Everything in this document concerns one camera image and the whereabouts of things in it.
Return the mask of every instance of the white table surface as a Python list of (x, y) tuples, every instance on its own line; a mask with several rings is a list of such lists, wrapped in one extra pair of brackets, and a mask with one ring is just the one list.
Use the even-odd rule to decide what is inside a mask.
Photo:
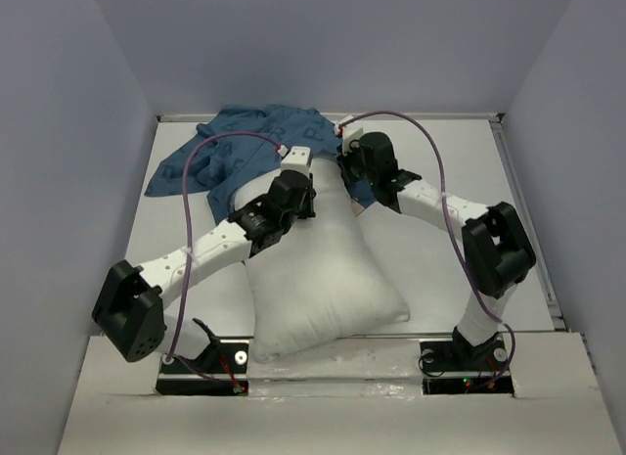
[[(292, 375), (313, 376), (304, 383), (252, 381), (256, 396), (185, 397), (154, 393), (157, 355), (127, 364), (106, 338), (94, 337), (59, 454), (619, 455), (580, 337), (520, 333), (517, 340), (515, 398), (422, 395), (419, 342), (398, 339), (387, 340), (399, 341), (396, 350), (376, 344), (385, 340), (337, 341), (329, 352), (305, 351), (275, 369), (284, 376), (292, 365)], [(324, 379), (345, 376), (341, 368), (358, 368), (364, 358), (369, 371), (397, 368), (409, 379)], [(271, 376), (264, 367), (251, 372)]]
[[(494, 205), (514, 197), (487, 120), (426, 120), (443, 156), (448, 192)], [(195, 135), (193, 122), (161, 123), (156, 132), (144, 188), (158, 163)], [(401, 167), (438, 184), (434, 155), (424, 138), (402, 120), (367, 120), (366, 130), (391, 138)], [(196, 238), (214, 225), (206, 194), (190, 196)], [(408, 323), (372, 334), (450, 333), (462, 316), (469, 286), (448, 237), (420, 220), (373, 205), (358, 217), (380, 267), (411, 306)], [(127, 251), (131, 264), (153, 259), (185, 244), (180, 196), (142, 196)], [(176, 315), (178, 302), (167, 312)], [(190, 291), (188, 317), (204, 320), (218, 335), (252, 336), (254, 311), (242, 264), (221, 270)], [(546, 296), (535, 270), (520, 285), (504, 315), (515, 330), (554, 329)]]

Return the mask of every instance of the blue towel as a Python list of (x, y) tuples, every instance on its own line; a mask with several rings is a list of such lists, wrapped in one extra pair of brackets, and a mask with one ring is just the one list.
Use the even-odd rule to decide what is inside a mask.
[[(189, 153), (207, 137), (235, 130), (255, 132), (291, 148), (309, 147), (313, 157), (336, 155), (339, 139), (333, 123), (316, 110), (286, 106), (252, 108), (229, 106), (208, 124), (198, 124), (197, 135), (164, 159), (153, 175), (146, 196), (182, 194), (183, 168)], [(256, 137), (224, 137), (200, 149), (189, 169), (189, 193), (209, 191), (208, 203), (215, 222), (232, 210), (235, 192), (252, 179), (280, 167), (274, 147)], [(374, 202), (374, 194), (365, 182), (347, 186), (348, 192), (363, 207)]]

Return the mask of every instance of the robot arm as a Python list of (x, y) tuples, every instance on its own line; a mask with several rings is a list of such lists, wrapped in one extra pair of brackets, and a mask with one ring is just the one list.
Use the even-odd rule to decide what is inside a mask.
[[(276, 245), (297, 218), (314, 216), (315, 191), (308, 148), (291, 149), (267, 194), (233, 212), (194, 243), (137, 267), (115, 264), (102, 287), (92, 318), (128, 362), (171, 345), (175, 319), (164, 309), (181, 295), (188, 254), (190, 287), (220, 269)], [(191, 360), (216, 355), (219, 339), (200, 320), (183, 325), (177, 354)]]
[[(441, 192), (419, 174), (398, 167), (385, 134), (363, 134), (362, 129), (348, 126), (341, 136), (337, 160), (346, 181), (365, 180), (382, 205), (446, 231)], [(500, 318), (516, 285), (536, 262), (519, 217), (507, 203), (487, 206), (449, 194), (446, 201), (454, 237), (463, 244), (465, 262), (483, 302)], [(470, 295), (466, 312), (453, 332), (457, 354), (465, 360), (479, 358), (491, 348), (497, 331), (498, 323)]]

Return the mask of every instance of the gray wall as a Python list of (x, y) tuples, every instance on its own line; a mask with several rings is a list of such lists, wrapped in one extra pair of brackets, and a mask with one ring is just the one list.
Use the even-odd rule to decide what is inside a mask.
[(158, 114), (504, 111), (569, 0), (97, 0)]
[(93, 0), (0, 0), (0, 453), (56, 453), (155, 130)]
[(510, 150), (567, 323), (626, 448), (626, 0), (572, 0), (515, 97)]

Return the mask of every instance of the black mounting base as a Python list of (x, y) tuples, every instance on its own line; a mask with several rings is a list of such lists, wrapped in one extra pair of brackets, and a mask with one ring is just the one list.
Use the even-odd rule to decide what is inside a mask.
[(500, 338), (492, 338), (474, 353), (457, 339), (449, 341), (421, 341), (420, 366), (428, 377), (438, 377), (450, 372), (494, 373), (500, 372), (507, 358), (505, 345)]
[(430, 379), (425, 378), (422, 383), (424, 394), (514, 394), (511, 377), (502, 377), (489, 387), (485, 387), (488, 377)]
[[(248, 382), (240, 376), (244, 376), (247, 372), (248, 342), (221, 339), (219, 350), (244, 390), (244, 393), (239, 393), (239, 395), (246, 395)], [(242, 355), (246, 356), (246, 361), (238, 358)], [(169, 365), (161, 362), (156, 380), (156, 391), (163, 395), (178, 396), (237, 396), (233, 392), (230, 377), (224, 371), (219, 358), (196, 370), (216, 380), (210, 382), (199, 377), (178, 360), (174, 360)]]

